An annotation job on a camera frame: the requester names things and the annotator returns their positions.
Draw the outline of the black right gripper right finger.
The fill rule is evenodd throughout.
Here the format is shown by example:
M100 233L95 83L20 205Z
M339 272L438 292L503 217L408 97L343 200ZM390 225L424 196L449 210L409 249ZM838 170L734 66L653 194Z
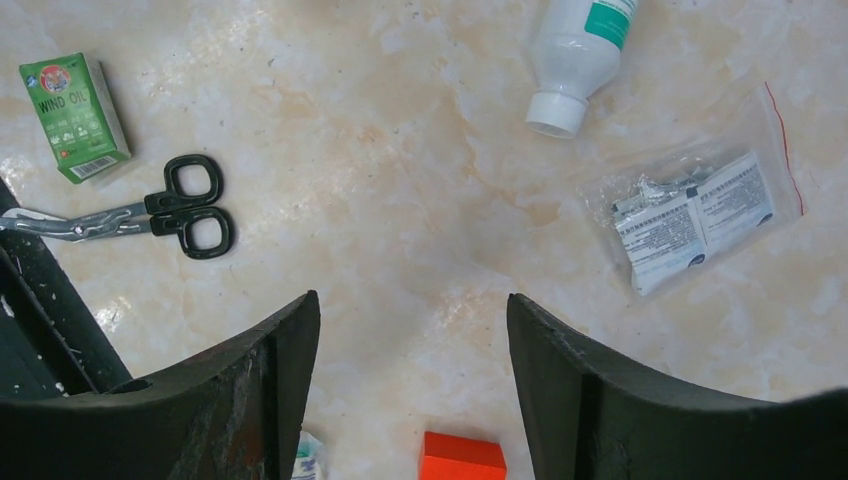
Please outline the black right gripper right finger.
M509 353L538 479L843 479L847 392L768 402L650 368L508 298Z

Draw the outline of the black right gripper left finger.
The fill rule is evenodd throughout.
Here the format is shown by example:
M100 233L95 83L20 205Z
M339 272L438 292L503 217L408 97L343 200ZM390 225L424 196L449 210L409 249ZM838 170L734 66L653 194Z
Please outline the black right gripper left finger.
M1 403L5 479L287 479L321 314L308 291L254 327L105 393Z

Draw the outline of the small teal pad packet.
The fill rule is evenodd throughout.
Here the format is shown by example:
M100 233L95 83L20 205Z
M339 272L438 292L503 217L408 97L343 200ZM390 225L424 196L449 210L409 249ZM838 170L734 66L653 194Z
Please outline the small teal pad packet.
M292 480L323 480L325 447L314 435L301 431L292 467Z

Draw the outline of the clear bag wipe sachets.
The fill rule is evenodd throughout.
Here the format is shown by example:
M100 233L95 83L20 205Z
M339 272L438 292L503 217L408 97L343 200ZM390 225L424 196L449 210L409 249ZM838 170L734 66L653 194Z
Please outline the clear bag wipe sachets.
M632 296L651 298L805 213L770 85L715 130L639 152L583 184L585 211Z

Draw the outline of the white bottle green label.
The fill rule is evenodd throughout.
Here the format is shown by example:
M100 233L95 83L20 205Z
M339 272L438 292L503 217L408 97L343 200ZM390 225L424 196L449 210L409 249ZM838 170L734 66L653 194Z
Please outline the white bottle green label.
M531 48L537 88L525 123L533 131L573 139L588 99L617 73L640 3L555 0L548 4Z

